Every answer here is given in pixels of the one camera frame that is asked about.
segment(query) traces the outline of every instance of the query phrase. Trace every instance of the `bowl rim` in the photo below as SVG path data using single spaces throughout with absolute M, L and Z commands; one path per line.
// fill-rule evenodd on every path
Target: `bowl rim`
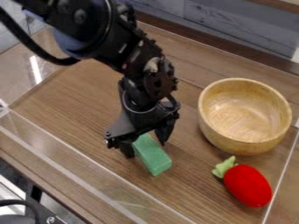
M 247 82 L 253 82 L 255 84 L 258 84 L 259 86 L 263 86 L 265 88 L 267 88 L 283 101 L 285 103 L 285 108 L 286 108 L 286 113 L 287 113 L 287 125 L 285 126 L 285 128 L 270 138 L 265 139 L 263 141 L 241 141 L 235 138 L 233 138 L 231 136 L 225 135 L 223 133 L 221 133 L 219 131 L 215 130 L 214 126 L 211 125 L 210 120 L 207 119 L 207 116 L 203 112 L 203 97 L 206 96 L 207 92 L 211 90 L 213 87 L 215 87 L 217 85 L 219 85 L 223 82 L 227 81 L 247 81 Z M 278 90 L 275 90 L 273 87 L 270 87 L 266 83 L 258 81 L 258 80 L 251 80 L 251 79 L 246 79 L 246 78 L 226 78 L 222 80 L 218 80 L 215 82 L 213 82 L 202 91 L 201 93 L 201 98 L 199 98 L 199 111 L 201 111 L 201 116 L 203 121 L 209 124 L 210 128 L 222 136 L 225 136 L 227 139 L 234 140 L 235 142 L 241 142 L 241 143 L 247 143 L 247 144 L 262 144 L 262 143 L 267 143 L 271 142 L 274 140 L 277 140 L 281 136 L 283 136 L 287 132 L 287 130 L 290 129 L 291 123 L 293 123 L 293 110 L 291 110 L 291 106 L 290 103 L 287 101 L 287 99 L 285 98 L 285 96 L 278 92 Z

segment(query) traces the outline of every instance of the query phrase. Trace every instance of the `green block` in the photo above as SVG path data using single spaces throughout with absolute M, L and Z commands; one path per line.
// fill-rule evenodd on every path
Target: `green block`
M 148 171 L 158 176 L 173 167 L 173 160 L 158 142 L 148 134 L 134 142 L 135 154 L 140 157 Z

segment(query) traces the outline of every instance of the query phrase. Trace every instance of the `strawberry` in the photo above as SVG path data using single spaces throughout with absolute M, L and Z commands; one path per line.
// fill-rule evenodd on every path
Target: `strawberry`
M 235 164 L 231 157 L 217 165 L 213 174 L 223 179 L 225 185 L 238 200 L 250 207 L 263 207 L 273 199 L 271 186 L 263 174 L 246 164 Z

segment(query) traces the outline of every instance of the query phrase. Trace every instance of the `wooden table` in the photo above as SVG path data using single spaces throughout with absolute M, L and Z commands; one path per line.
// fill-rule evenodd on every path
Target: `wooden table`
M 107 149 L 102 136 L 120 111 L 118 80 L 122 76 L 95 60 L 58 68 L 58 72 L 46 82 L 11 106 L 23 117 L 74 146 L 79 153 L 66 150 L 63 144 L 54 143 L 46 135 L 38 135 L 36 128 L 23 128 L 20 122 L 23 129 L 19 135 L 30 139 L 39 152 L 26 150 L 0 134 L 0 156 L 91 223 L 132 223 L 122 211 L 116 211 L 103 199 L 95 197 L 95 189 L 104 193 L 108 191 L 104 185 L 106 179 L 111 179 L 111 176 L 99 171 L 98 164 L 107 167 L 195 223 L 259 223 L 265 219 L 267 207 L 245 207 L 211 175 L 214 165 L 230 155 L 218 150 L 202 135 L 198 126 L 198 98 L 207 85 L 219 79 L 245 77 L 263 81 L 277 88 L 290 101 L 295 122 L 299 115 L 299 79 L 290 73 L 151 25 L 142 24 L 142 27 L 158 40 L 182 79 L 181 89 L 175 93 L 182 102 L 182 119 L 164 147 L 174 161 L 173 169 L 154 178 L 138 159 L 127 160 L 119 151 Z M 40 33 L 36 38 L 44 35 L 48 43 L 52 43 L 47 32 Z M 15 69 L 7 61 L 3 64 L 3 58 L 24 55 L 24 52 L 24 48 L 18 46 L 2 55 L 2 67 Z M 291 127 L 283 142 L 271 152 L 258 157 L 238 158 L 239 163 L 254 165 L 265 173 L 274 188 L 286 167 L 294 140 L 295 127 Z M 275 213 L 271 213 L 269 218 L 270 221 L 277 221 L 281 217 L 285 222 L 279 223 L 293 223 L 299 212 L 298 199 L 293 199 L 298 197 L 295 187 L 299 186 L 295 179 L 297 160 L 294 157 L 287 169 L 287 181 L 283 182 L 278 193 L 279 201 L 275 201 L 273 207 Z M 110 192 L 108 196 L 114 197 L 115 194 L 122 192 Z M 164 215 L 167 214 L 154 212 L 148 222 L 163 223 Z M 183 223 L 183 220 L 174 219 L 173 223 Z
M 298 0 L 250 0 L 259 4 L 269 5 L 283 11 L 299 13 L 299 1 Z

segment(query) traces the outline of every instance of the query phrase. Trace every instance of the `green strawberry stem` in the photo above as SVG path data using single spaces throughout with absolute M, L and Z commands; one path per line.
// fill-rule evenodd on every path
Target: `green strawberry stem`
M 213 174 L 218 178 L 223 179 L 229 169 L 237 165 L 235 161 L 237 161 L 237 157 L 231 157 L 223 163 L 217 164 L 215 169 L 213 170 Z

